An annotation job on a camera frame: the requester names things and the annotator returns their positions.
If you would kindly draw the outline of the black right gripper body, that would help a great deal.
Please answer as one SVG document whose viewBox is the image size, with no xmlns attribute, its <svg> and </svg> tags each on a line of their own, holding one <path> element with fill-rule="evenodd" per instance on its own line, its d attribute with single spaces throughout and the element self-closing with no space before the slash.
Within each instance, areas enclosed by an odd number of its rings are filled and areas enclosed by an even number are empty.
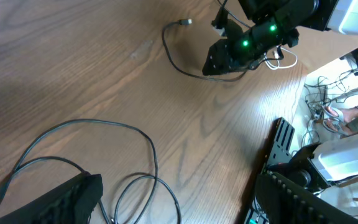
<svg viewBox="0 0 358 224">
<path fill-rule="evenodd" d="M 229 42 L 227 39 L 220 39 L 209 48 L 202 73 L 204 76 L 213 76 L 247 70 L 247 65 L 241 65 L 229 54 Z"/>
</svg>

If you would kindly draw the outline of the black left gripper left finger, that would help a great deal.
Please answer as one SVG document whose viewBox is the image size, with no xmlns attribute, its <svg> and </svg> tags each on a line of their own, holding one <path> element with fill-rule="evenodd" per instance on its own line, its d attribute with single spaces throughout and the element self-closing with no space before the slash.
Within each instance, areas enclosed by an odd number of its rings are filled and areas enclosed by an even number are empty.
<svg viewBox="0 0 358 224">
<path fill-rule="evenodd" d="M 101 175 L 83 172 L 1 217 L 0 224 L 87 223 L 102 195 Z"/>
</svg>

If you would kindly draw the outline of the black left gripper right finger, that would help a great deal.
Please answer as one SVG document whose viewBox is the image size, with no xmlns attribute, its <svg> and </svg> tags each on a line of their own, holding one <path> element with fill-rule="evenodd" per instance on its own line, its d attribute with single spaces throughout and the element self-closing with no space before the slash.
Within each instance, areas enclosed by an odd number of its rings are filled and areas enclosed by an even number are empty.
<svg viewBox="0 0 358 224">
<path fill-rule="evenodd" d="M 358 224 L 358 219 L 277 172 L 257 176 L 255 196 L 270 223 Z"/>
</svg>

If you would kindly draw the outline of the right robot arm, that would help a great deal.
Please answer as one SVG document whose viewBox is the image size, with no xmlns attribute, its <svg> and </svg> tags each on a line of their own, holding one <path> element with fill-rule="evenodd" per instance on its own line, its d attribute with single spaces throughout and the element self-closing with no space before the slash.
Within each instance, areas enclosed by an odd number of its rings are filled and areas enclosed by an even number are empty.
<svg viewBox="0 0 358 224">
<path fill-rule="evenodd" d="M 208 50 L 205 76 L 255 70 L 268 61 L 265 54 L 270 49 L 298 44 L 298 26 L 358 35 L 358 1 L 240 0 L 239 4 L 254 25 L 242 30 L 224 7 L 219 9 L 211 24 L 222 31 L 222 39 Z"/>
</svg>

